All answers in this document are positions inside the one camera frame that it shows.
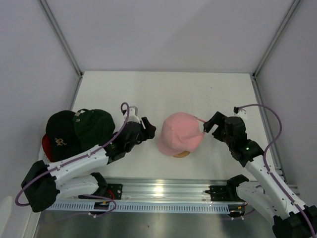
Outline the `pink cap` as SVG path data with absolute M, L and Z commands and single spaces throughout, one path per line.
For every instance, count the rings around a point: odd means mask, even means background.
M 158 150 L 173 156 L 183 151 L 194 152 L 201 144 L 205 132 L 204 120 L 184 112 L 167 117 L 157 139 Z

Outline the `dark green cap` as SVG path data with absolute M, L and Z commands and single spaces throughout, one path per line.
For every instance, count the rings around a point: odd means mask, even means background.
M 81 109 L 72 120 L 83 151 L 105 144 L 112 138 L 115 130 L 111 114 L 101 109 Z

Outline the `black cap gold logo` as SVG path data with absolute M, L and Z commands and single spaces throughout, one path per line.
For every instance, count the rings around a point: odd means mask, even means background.
M 47 122 L 46 135 L 51 147 L 51 162 L 61 161 L 82 152 L 74 129 L 74 115 L 73 111 L 60 111 L 52 115 Z

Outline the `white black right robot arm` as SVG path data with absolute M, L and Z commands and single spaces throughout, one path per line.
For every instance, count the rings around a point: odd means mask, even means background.
M 308 206 L 282 180 L 260 145 L 248 138 L 243 119 L 216 112 L 203 124 L 204 132 L 213 126 L 217 127 L 213 137 L 224 142 L 231 156 L 259 183 L 255 186 L 244 175 L 235 176 L 227 181 L 226 196 L 248 202 L 270 223 L 277 238 L 315 238 L 316 206 Z

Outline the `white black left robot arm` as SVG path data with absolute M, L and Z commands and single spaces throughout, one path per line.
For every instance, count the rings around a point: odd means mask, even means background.
M 126 121 L 103 146 L 54 163 L 35 162 L 21 184 L 27 205 L 38 213 L 66 198 L 108 199 L 108 183 L 95 169 L 122 159 L 134 146 L 153 139 L 155 132 L 146 117 Z

